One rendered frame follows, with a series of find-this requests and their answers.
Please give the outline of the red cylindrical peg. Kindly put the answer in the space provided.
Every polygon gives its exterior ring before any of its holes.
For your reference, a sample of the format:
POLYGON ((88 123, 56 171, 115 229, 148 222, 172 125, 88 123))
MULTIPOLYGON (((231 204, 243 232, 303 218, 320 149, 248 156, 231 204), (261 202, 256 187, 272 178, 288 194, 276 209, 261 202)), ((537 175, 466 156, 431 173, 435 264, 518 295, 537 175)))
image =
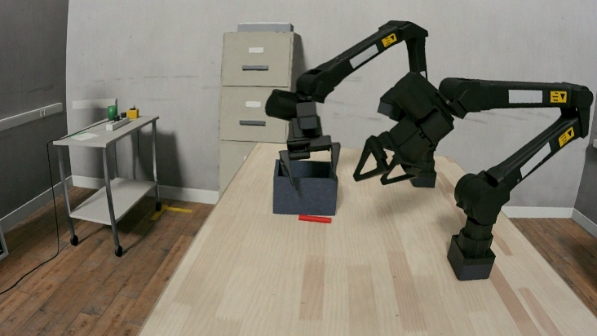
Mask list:
POLYGON ((310 215, 302 215, 302 214, 300 214, 299 217, 298 217, 298 220, 311 221, 311 222, 319 222, 319 223, 331 223, 331 219, 332 218, 310 216, 310 215))

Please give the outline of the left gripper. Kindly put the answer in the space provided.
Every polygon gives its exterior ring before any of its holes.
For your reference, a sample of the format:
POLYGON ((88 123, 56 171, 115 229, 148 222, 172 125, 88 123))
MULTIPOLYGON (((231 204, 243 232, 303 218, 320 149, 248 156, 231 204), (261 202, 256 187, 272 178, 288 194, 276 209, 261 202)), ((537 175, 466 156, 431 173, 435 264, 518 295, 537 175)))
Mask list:
POLYGON ((389 131, 382 132, 378 137, 371 135, 366 141, 360 161, 353 174, 356 182, 370 179, 379 175, 383 175, 380 179, 383 185, 404 181, 407 179, 417 178, 422 173, 424 164, 421 157, 435 146, 426 136, 422 138, 423 133, 419 127, 418 121, 415 121, 418 130, 410 136, 400 147, 397 146, 395 140, 389 131), (387 164, 387 154, 384 149, 393 151, 391 156, 391 163, 387 164), (372 153, 376 163, 376 169, 360 174, 369 155, 372 153), (405 175, 399 175, 393 178, 388 178, 393 169, 401 165, 405 175), (420 173, 419 173, 420 172, 420 173))

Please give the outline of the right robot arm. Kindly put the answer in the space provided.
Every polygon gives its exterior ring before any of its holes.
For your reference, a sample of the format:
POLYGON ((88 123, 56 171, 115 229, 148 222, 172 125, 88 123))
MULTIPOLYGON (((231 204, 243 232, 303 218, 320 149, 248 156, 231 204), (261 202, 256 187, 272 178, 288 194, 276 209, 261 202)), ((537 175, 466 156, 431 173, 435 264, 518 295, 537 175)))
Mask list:
MULTIPOLYGON (((266 114, 270 117, 293 121, 295 139, 324 135, 316 102, 324 104, 328 95, 335 91, 335 87, 345 78, 404 40, 408 49, 410 72, 420 73, 428 80, 426 58, 428 31, 406 20, 389 20, 384 25, 378 28, 379 31, 342 54, 303 74, 297 81, 296 93, 273 90, 266 104, 266 114)), ((437 173, 434 170, 436 161, 433 159, 433 152, 437 146, 438 144, 421 157, 424 167, 419 177, 436 178, 437 173)))

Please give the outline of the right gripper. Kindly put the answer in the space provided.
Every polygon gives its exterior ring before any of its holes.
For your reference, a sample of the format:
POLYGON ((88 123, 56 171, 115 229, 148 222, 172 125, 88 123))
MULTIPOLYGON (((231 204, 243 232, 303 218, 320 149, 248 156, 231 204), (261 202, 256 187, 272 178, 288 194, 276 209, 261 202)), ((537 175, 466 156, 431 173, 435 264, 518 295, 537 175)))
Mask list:
POLYGON ((340 157, 341 152, 341 143, 331 143, 332 138, 331 135, 322 135, 322 136, 313 136, 313 137, 304 137, 304 138, 296 138, 296 139, 288 139, 287 146, 288 150, 281 150, 280 157, 281 157, 281 164, 285 168, 288 176, 290 177, 290 182, 292 186, 294 186, 293 182, 293 175, 291 170, 290 161, 293 160, 302 160, 302 159, 309 159, 311 158, 312 152, 320 152, 320 151, 331 151, 331 161, 332 161, 332 168, 333 168, 333 176, 334 182, 336 181, 337 175, 337 164, 340 157))

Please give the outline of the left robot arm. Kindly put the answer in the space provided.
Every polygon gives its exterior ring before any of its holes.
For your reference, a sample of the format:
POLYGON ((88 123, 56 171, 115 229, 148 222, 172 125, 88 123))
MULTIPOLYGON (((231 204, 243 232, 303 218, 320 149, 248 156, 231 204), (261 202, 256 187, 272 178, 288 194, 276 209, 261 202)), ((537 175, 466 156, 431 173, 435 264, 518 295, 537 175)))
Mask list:
POLYGON ((494 263, 491 231, 510 191, 564 145, 588 135, 592 101, 587 86, 571 82, 446 77, 437 90, 421 74, 408 72, 380 98, 378 113, 398 122, 389 131, 400 147, 418 130, 415 121, 422 138, 438 144, 454 129, 452 115, 463 119, 491 108, 559 107, 559 117, 506 160, 457 182, 456 206, 467 221, 459 235, 452 235, 451 244, 462 264, 470 266, 494 263))

